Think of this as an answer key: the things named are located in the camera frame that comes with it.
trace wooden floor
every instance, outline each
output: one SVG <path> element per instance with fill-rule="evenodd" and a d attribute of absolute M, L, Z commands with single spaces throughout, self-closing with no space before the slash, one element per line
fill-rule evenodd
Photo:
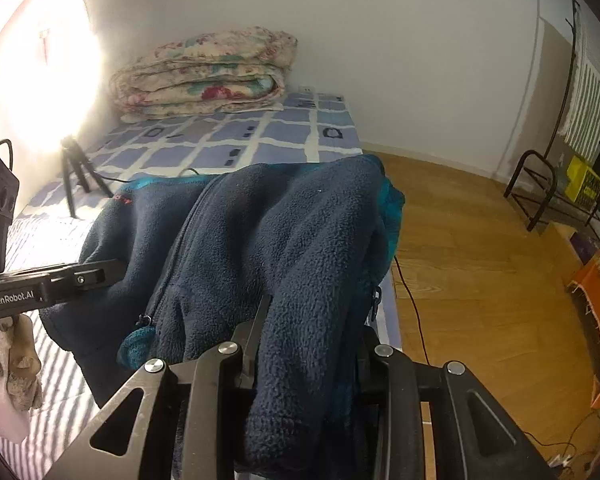
<path fill-rule="evenodd" d="M 429 359 L 460 360 L 525 431 L 564 442 L 590 412 L 593 372 L 571 301 L 504 186 L 428 162 L 377 154 L 406 196 L 397 250 L 413 293 Z M 403 350 L 424 361 L 411 301 L 394 274 Z M 425 426 L 430 443 L 430 426 Z M 578 453 L 599 445 L 600 420 L 576 432 Z M 564 446 L 539 447 L 550 458 Z M 592 453 L 573 462 L 584 478 Z M 427 478 L 435 478 L 427 456 Z"/>

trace metal screw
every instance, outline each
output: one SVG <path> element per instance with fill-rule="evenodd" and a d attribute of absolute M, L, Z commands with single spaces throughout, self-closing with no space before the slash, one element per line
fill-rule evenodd
<path fill-rule="evenodd" d="M 238 351 L 238 344 L 233 341 L 225 341 L 224 343 L 220 343 L 218 351 L 224 355 L 235 354 Z"/>
<path fill-rule="evenodd" d="M 446 366 L 446 369 L 449 370 L 449 373 L 453 375 L 462 375 L 466 370 L 466 368 L 460 361 L 451 361 Z"/>
<path fill-rule="evenodd" d="M 162 359 L 149 359 L 144 363 L 144 369 L 150 374 L 155 374 L 164 368 L 164 361 Z"/>
<path fill-rule="evenodd" d="M 389 345 L 378 345 L 374 348 L 374 351 L 380 357 L 389 357 L 394 353 L 394 349 Z"/>

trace striped bed sheet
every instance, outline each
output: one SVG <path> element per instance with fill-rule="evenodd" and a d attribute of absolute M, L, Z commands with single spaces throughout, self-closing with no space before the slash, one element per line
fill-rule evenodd
<path fill-rule="evenodd" d="M 362 152 L 341 96 L 290 94 L 282 111 L 216 114 L 126 124 L 86 150 L 96 170 L 131 180 L 235 171 L 258 162 L 327 162 Z M 111 182 L 111 190 L 122 184 Z M 73 181 L 78 219 L 68 217 L 60 178 L 24 208 L 9 231 L 7 270 L 77 261 L 82 242 L 106 198 L 85 194 Z M 391 273 L 382 280 L 382 301 L 372 326 L 380 341 L 401 348 Z M 39 480 L 97 413 L 98 407 L 69 352 L 46 334 L 37 312 L 36 351 L 42 361 L 43 405 L 32 410 L 29 436 L 20 445 L 0 438 L 0 452 L 21 480 Z"/>

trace blue checkered bed sheet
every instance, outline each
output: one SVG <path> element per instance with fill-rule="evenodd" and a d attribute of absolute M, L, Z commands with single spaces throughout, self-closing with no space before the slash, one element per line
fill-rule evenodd
<path fill-rule="evenodd" d="M 124 124 L 86 150 L 104 176 L 133 180 L 177 176 L 186 168 L 225 173 L 258 162 L 329 162 L 357 155 L 360 142 L 342 96 L 293 93 L 280 111 L 252 111 Z M 94 219 L 104 206 L 99 190 L 72 182 L 77 215 Z M 113 192 L 120 186 L 111 183 Z M 67 216 L 62 180 L 51 181 L 22 216 Z"/>

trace floral quilt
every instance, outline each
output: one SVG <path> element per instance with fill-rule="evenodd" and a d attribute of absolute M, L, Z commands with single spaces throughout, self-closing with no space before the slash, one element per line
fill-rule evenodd
<path fill-rule="evenodd" d="M 262 27 L 201 34 L 138 57 L 110 90 L 128 123 L 267 108 L 285 91 L 297 46 Z"/>

